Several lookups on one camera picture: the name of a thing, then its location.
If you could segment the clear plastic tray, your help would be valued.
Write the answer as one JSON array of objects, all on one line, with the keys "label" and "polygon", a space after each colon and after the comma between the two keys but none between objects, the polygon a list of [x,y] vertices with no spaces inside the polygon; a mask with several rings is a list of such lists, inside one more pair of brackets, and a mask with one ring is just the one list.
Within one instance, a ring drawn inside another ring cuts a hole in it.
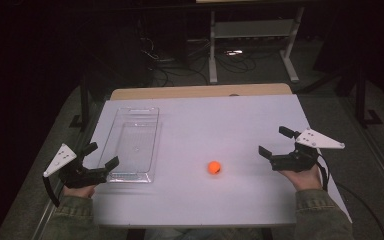
[{"label": "clear plastic tray", "polygon": [[154,177],[159,109],[119,108],[99,166],[117,157],[119,165],[107,177],[110,183],[151,183]]}]

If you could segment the person's right hand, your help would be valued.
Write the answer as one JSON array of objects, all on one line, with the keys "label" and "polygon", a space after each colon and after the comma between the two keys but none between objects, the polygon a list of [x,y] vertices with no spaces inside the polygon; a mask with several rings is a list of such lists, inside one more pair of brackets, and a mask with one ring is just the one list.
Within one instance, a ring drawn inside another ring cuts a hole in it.
[{"label": "person's right hand", "polygon": [[310,170],[301,172],[280,171],[280,174],[285,176],[297,191],[322,189],[320,174],[316,165]]}]

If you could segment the wooden table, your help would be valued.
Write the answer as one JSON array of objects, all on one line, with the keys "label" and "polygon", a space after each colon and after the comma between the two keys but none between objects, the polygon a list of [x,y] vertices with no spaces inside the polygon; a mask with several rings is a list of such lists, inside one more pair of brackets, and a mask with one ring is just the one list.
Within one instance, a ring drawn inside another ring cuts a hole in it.
[{"label": "wooden table", "polygon": [[110,99],[114,101],[291,94],[292,91],[287,84],[270,83],[116,89],[112,92]]}]

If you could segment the person's left hand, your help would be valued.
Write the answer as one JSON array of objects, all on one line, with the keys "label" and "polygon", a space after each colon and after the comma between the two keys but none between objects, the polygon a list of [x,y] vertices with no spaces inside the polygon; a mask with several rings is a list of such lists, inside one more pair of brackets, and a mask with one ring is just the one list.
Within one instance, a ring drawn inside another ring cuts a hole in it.
[{"label": "person's left hand", "polygon": [[74,196],[80,198],[91,198],[95,193],[95,185],[86,186],[82,188],[63,188],[63,193],[65,196]]}]

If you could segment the orange ping pong ball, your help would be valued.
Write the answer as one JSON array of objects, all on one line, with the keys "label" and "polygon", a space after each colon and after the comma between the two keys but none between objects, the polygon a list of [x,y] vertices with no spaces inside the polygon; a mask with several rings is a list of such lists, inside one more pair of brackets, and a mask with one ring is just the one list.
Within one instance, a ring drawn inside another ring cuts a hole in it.
[{"label": "orange ping pong ball", "polygon": [[210,174],[218,174],[221,171],[221,164],[218,161],[211,161],[207,166],[207,170]]}]

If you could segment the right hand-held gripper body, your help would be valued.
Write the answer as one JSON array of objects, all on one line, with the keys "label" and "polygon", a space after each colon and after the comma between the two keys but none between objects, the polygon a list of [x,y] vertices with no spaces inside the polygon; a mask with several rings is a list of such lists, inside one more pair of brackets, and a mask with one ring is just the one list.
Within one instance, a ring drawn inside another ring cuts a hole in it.
[{"label": "right hand-held gripper body", "polygon": [[319,158],[320,149],[344,149],[345,144],[311,128],[300,132],[294,139],[294,150],[286,155],[272,155],[269,161],[273,171],[301,172],[310,170]]}]

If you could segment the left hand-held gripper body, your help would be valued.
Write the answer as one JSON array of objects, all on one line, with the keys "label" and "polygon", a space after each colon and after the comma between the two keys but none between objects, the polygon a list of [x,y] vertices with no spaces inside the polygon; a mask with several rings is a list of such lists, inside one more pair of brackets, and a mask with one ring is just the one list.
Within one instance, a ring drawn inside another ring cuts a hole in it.
[{"label": "left hand-held gripper body", "polygon": [[68,145],[62,144],[44,170],[42,177],[49,178],[58,173],[59,179],[68,188],[82,188],[105,183],[109,171],[103,168],[88,169],[83,166],[84,157],[80,157]]}]

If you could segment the black metal stand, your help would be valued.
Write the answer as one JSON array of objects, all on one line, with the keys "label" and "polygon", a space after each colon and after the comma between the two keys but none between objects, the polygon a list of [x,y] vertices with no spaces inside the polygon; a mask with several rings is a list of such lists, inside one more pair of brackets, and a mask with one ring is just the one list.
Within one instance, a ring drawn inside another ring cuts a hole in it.
[{"label": "black metal stand", "polygon": [[371,109],[365,108],[366,103],[366,79],[361,67],[357,68],[355,116],[359,124],[366,129],[369,125],[380,125],[382,120]]},{"label": "black metal stand", "polygon": [[87,128],[90,118],[89,91],[85,75],[82,75],[79,87],[81,112],[72,118],[69,127],[79,128],[83,132]]}]

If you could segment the white metal desk frame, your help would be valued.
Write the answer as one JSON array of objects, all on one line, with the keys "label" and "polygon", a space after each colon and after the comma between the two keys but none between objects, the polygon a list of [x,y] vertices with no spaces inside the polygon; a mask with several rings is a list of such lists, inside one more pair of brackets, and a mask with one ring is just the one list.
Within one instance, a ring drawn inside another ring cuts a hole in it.
[{"label": "white metal desk frame", "polygon": [[286,37],[287,44],[279,51],[286,72],[292,83],[298,83],[290,55],[304,14],[304,7],[299,7],[293,19],[258,20],[239,22],[216,22],[215,12],[211,12],[209,78],[211,84],[217,84],[217,66],[215,58],[215,40],[247,37]]}]

